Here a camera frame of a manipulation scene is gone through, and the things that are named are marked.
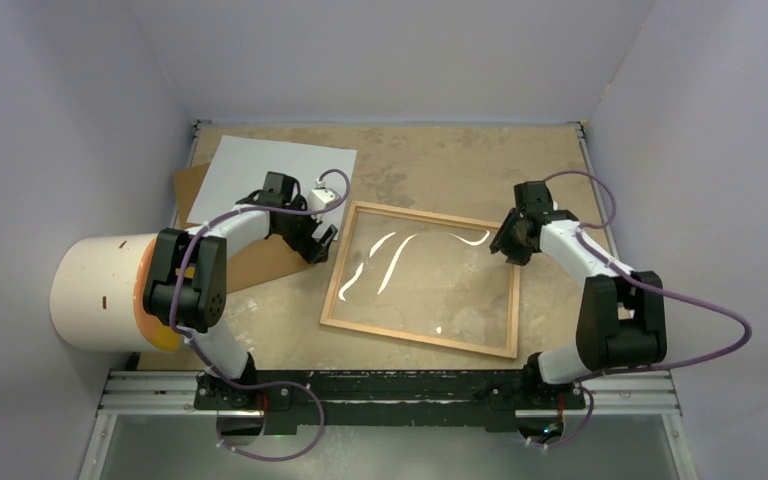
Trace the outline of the brown backing board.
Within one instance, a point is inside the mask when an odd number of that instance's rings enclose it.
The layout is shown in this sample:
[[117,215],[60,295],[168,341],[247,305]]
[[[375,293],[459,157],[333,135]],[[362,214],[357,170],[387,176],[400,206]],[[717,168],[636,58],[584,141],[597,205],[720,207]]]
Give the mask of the brown backing board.
[[[203,164],[173,174],[178,223],[190,227],[187,218],[206,176]],[[278,235],[258,240],[228,260],[227,292],[237,292],[255,285],[305,271],[312,267]]]

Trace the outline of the wooden picture frame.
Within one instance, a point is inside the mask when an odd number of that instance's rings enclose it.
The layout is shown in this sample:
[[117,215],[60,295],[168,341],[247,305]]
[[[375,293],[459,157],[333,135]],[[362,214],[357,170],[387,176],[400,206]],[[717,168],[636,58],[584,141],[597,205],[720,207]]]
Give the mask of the wooden picture frame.
[[484,220],[355,201],[320,322],[513,359],[520,271],[489,252]]

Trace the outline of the printed photo sheet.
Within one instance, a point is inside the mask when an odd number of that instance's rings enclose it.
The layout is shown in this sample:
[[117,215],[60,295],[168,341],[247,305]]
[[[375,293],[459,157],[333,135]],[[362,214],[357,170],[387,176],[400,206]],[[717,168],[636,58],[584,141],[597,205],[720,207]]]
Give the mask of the printed photo sheet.
[[350,176],[356,158],[355,150],[224,135],[194,205],[179,209],[181,219],[190,224],[214,219],[260,189],[268,172],[295,178],[306,195],[327,170],[338,169]]

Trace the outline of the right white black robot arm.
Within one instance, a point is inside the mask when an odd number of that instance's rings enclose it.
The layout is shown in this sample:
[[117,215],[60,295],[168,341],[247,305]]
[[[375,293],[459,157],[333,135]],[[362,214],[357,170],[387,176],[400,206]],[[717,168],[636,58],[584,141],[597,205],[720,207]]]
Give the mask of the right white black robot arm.
[[635,271],[593,242],[582,223],[554,202],[543,181],[513,188],[511,208],[490,243],[507,263],[527,265],[532,256],[550,257],[581,287],[574,340],[533,354],[524,367],[521,392],[536,407],[556,399],[561,386],[610,369],[648,367],[667,353],[660,277]]

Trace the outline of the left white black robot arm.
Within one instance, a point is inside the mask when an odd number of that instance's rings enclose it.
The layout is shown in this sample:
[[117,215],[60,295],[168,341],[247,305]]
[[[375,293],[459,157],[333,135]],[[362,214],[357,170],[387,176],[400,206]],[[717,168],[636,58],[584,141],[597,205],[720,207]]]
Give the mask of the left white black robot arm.
[[218,217],[188,230],[158,233],[142,308],[183,339],[208,375],[221,380],[219,395],[232,408],[252,405],[260,385],[252,355],[236,343],[223,318],[229,259],[278,236],[307,264],[325,262],[339,229],[318,229],[323,216],[341,207],[347,196],[327,186],[323,176],[303,191],[296,178],[269,171],[261,188]]

